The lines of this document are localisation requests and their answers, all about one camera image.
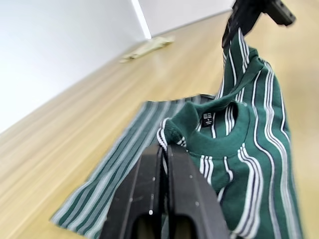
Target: green fabric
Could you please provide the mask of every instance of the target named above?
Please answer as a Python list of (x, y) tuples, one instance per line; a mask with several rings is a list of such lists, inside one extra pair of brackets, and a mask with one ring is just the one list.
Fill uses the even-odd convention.
[[(168, 144), (186, 148), (215, 189), (232, 239), (303, 238), (278, 80), (241, 30), (224, 55), (217, 98), (187, 102), (162, 122), (158, 141), (165, 150)], [(202, 128), (206, 113), (213, 126)]]
[[(213, 125), (202, 127), (204, 113)], [(90, 177), (51, 221), (98, 239), (113, 194), (149, 145), (186, 148), (215, 189), (231, 238), (300, 239), (292, 175), (290, 132), (270, 65), (239, 30), (224, 50), (224, 77), (211, 96), (145, 102)], [(167, 238), (168, 223), (162, 237)]]
[(142, 151), (151, 144), (157, 144), (156, 132), (160, 122), (173, 117), (185, 102), (201, 104), (213, 98), (198, 95), (176, 101), (143, 103), (90, 177), (67, 198), (51, 221), (87, 238), (98, 239), (115, 190)]

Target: beige cloth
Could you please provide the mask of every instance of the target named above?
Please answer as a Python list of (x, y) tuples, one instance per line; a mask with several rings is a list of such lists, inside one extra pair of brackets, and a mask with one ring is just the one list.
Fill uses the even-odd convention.
[(137, 58), (140, 58), (141, 56), (144, 56), (152, 51), (161, 49), (167, 45), (170, 45), (175, 41), (175, 38), (173, 36), (171, 37), (155, 37), (151, 40), (147, 41), (145, 44), (140, 46), (138, 49), (132, 51), (131, 53), (124, 55), (122, 59), (120, 60), (121, 63), (128, 62)]

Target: striped fabric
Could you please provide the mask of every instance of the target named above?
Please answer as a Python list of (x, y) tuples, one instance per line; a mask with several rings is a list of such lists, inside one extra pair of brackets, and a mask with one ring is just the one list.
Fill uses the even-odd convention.
[(90, 177), (68, 197), (51, 221), (62, 228), (97, 239), (115, 190), (142, 151), (157, 143), (156, 132), (162, 121), (173, 117), (185, 102), (202, 104), (212, 99), (214, 96), (198, 95), (176, 101), (143, 103)]
[[(52, 222), (97, 239), (113, 194), (145, 147), (186, 148), (218, 196), (231, 239), (301, 239), (290, 131), (271, 66), (238, 30), (223, 52), (224, 76), (216, 99), (199, 95), (145, 102), (87, 181)], [(203, 114), (212, 125), (204, 127)], [(167, 239), (167, 220), (162, 238)]]
[[(161, 124), (158, 141), (163, 149), (186, 145), (218, 195), (231, 239), (301, 239), (290, 131), (274, 71), (240, 29), (224, 49), (224, 69), (216, 99), (185, 103)], [(213, 124), (203, 128), (207, 113)]]

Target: green striped shirt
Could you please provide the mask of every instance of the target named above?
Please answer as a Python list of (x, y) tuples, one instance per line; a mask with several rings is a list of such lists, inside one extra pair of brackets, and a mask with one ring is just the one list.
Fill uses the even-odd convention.
[[(158, 141), (165, 150), (168, 144), (186, 148), (218, 195), (231, 239), (303, 238), (278, 80), (241, 30), (224, 62), (216, 99), (187, 102), (162, 122)], [(203, 128), (205, 114), (212, 125)]]
[[(215, 189), (232, 239), (302, 238), (290, 132), (278, 81), (240, 30), (223, 58), (224, 77), (216, 99), (198, 95), (143, 103), (51, 221), (97, 239), (118, 185), (145, 147), (159, 142), (164, 149), (168, 144), (186, 148)], [(209, 127), (202, 127), (204, 114), (212, 115)]]

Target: white vertical stripe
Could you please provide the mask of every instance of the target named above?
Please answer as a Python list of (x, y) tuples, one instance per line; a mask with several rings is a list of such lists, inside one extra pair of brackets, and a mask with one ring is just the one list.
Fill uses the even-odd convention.
[(223, 80), (221, 82), (221, 85), (220, 85), (218, 94), (216, 96), (216, 99), (219, 99), (219, 98), (221, 98), (223, 96), (223, 94), (224, 94), (224, 84), (225, 84), (225, 73), (223, 75)]
[(225, 125), (226, 125), (226, 135), (229, 134), (229, 107), (226, 108), (225, 112)]
[(280, 97), (281, 97), (281, 109), (282, 109), (282, 112), (283, 112), (283, 121), (281, 123), (280, 130), (285, 135), (286, 139), (289, 142), (289, 146), (290, 146), (290, 139), (289, 139), (287, 133), (284, 131), (284, 125), (285, 125), (285, 122), (286, 122), (286, 114), (285, 114), (284, 98), (283, 98), (283, 93), (282, 93), (281, 89), (280, 89)]
[(256, 197), (254, 198), (254, 210), (251, 213), (251, 217), (247, 222), (247, 227), (243, 232), (243, 235), (245, 238), (251, 239), (254, 238), (257, 234), (257, 231), (259, 229), (260, 225), (260, 206), (261, 206), (261, 200), (262, 200), (262, 195), (263, 195), (263, 188), (264, 188), (264, 178), (263, 178), (263, 173), (261, 170), (260, 163), (258, 160), (252, 156), (249, 156), (247, 153), (247, 150), (245, 148), (245, 144), (243, 144), (243, 156), (249, 160), (253, 167), (255, 172), (257, 172), (257, 179), (255, 186), (257, 187), (257, 194)]
[(233, 58), (231, 56), (231, 51), (229, 48), (229, 59), (230, 59), (230, 63), (231, 63), (231, 68), (233, 70), (233, 76), (234, 76), (234, 85), (237, 83), (237, 77), (236, 77), (236, 71), (235, 71), (235, 66), (234, 66), (234, 62), (233, 62)]
[[(224, 165), (225, 165), (225, 170), (226, 170), (226, 172), (228, 173), (228, 176), (229, 176), (228, 183), (230, 183), (230, 182), (233, 181), (234, 176), (233, 176), (233, 172), (231, 170), (229, 170), (229, 168), (228, 168), (227, 157), (226, 156), (224, 157)], [(218, 193), (217, 200), (218, 200), (219, 203), (221, 202), (221, 200), (223, 198), (224, 192), (225, 192), (225, 187), (223, 187)]]
[(242, 39), (244, 51), (246, 50), (246, 64), (248, 65), (249, 64), (249, 47), (244, 39), (244, 35), (241, 33), (240, 36)]
[(233, 172), (228, 167), (226, 156), (224, 157), (224, 165), (225, 165), (226, 172), (229, 175), (229, 182), (231, 182), (231, 181), (233, 181), (234, 175), (233, 175)]
[(160, 130), (160, 135), (161, 135), (161, 138), (163, 139), (163, 143), (165, 145), (165, 148), (167, 147), (167, 141), (166, 141), (166, 138), (165, 138), (165, 134), (164, 134), (164, 129), (165, 129), (165, 126), (166, 126), (166, 121), (168, 120), (168, 118), (165, 118), (162, 123), (161, 123), (161, 130)]
[(213, 164), (213, 157), (209, 157), (208, 158), (208, 163), (209, 163), (209, 172), (208, 172), (208, 176), (207, 176), (207, 182), (209, 185), (211, 185), (211, 176), (213, 174), (213, 170), (214, 170), (214, 164)]
[(232, 131), (232, 129), (235, 126), (235, 119), (234, 119), (233, 110), (234, 110), (234, 107), (231, 106), (230, 107), (230, 123), (231, 123), (230, 131)]
[(212, 125), (211, 125), (211, 134), (212, 134), (212, 137), (213, 137), (213, 138), (216, 138), (215, 116), (216, 116), (216, 113), (213, 114), (213, 122), (212, 122)]
[(204, 175), (204, 178), (207, 178), (207, 175), (208, 175), (208, 171), (209, 171), (209, 164), (208, 164), (208, 157), (205, 156), (205, 175)]
[(204, 155), (202, 155), (200, 157), (200, 167), (199, 167), (199, 171), (201, 174), (204, 174)]
[(217, 201), (220, 203), (220, 201), (221, 201), (221, 199), (222, 199), (222, 197), (223, 197), (223, 195), (224, 195), (224, 191), (225, 191), (225, 187), (223, 187), (220, 191), (219, 191), (219, 193), (218, 193), (218, 197), (217, 197)]
[(285, 147), (283, 144), (273, 135), (272, 133), (272, 123), (274, 120), (274, 109), (272, 108), (272, 97), (273, 97), (273, 81), (274, 81), (274, 72), (270, 69), (270, 67), (265, 64), (270, 72), (270, 77), (266, 80), (267, 85), (267, 95), (268, 100), (264, 102), (264, 109), (266, 111), (266, 116), (269, 118), (269, 126), (266, 131), (266, 138), (269, 142), (271, 142), (279, 151), (281, 159), (282, 159), (282, 175), (280, 181), (280, 191), (283, 199), (283, 206), (285, 211), (285, 216), (287, 219), (287, 227), (289, 238), (300, 238), (300, 230), (298, 219), (296, 216), (296, 209), (293, 205), (293, 200), (291, 198), (289, 185), (288, 185), (288, 156)]
[(231, 234), (231, 239), (235, 239), (237, 237), (237, 235), (239, 235), (239, 233), (244, 229), (245, 222), (247, 221), (247, 219), (249, 217), (249, 211), (251, 208), (251, 201), (252, 201), (252, 196), (253, 196), (253, 182), (254, 182), (254, 177), (255, 177), (253, 167), (251, 166), (250, 163), (244, 161), (244, 159), (241, 156), (240, 149), (238, 150), (238, 159), (248, 166), (249, 174), (248, 174), (247, 189), (246, 189), (246, 196), (245, 196), (245, 206), (244, 206), (243, 214), (241, 215), (241, 218), (240, 218), (240, 221), (239, 221), (237, 227), (235, 228), (235, 230)]
[(225, 65), (226, 65), (226, 55), (223, 51), (223, 65), (224, 65), (224, 68), (225, 68)]
[(243, 102), (244, 92), (245, 92), (245, 87), (241, 90), (240, 102)]
[(245, 57), (245, 54), (244, 54), (244, 51), (243, 51), (243, 47), (244, 46), (243, 46), (243, 42), (242, 42), (242, 39), (241, 39), (241, 34), (242, 34), (242, 32), (241, 32), (241, 29), (239, 28), (238, 29), (238, 42), (239, 42), (241, 57), (243, 59), (243, 66), (242, 66), (243, 73), (245, 74), (246, 68), (247, 68), (247, 63), (246, 63), (246, 57)]
[(253, 108), (253, 112), (254, 112), (255, 119), (256, 119), (255, 120), (255, 128), (254, 128), (254, 142), (255, 142), (256, 147), (268, 156), (270, 164), (271, 164), (271, 177), (270, 177), (270, 182), (269, 182), (269, 193), (268, 193), (268, 202), (269, 202), (268, 207), (269, 207), (270, 219), (271, 219), (272, 226), (274, 229), (275, 239), (281, 239), (280, 229), (279, 229), (279, 224), (278, 224), (278, 220), (276, 217), (275, 204), (274, 204), (275, 163), (274, 163), (274, 160), (273, 160), (271, 154), (268, 151), (266, 151), (265, 149), (263, 149), (259, 145), (259, 143), (257, 142), (257, 127), (258, 127), (258, 119), (259, 118), (258, 118), (258, 114), (257, 114), (257, 109), (255, 107), (255, 96), (256, 96), (257, 81), (259, 79), (260, 73), (261, 73), (261, 71), (259, 71), (259, 73), (255, 79), (254, 88), (253, 88), (253, 97), (252, 97), (252, 108)]
[(198, 132), (200, 132), (200, 130), (201, 130), (201, 124), (202, 124), (202, 120), (199, 122), (199, 125), (198, 125), (198, 128), (197, 128)]

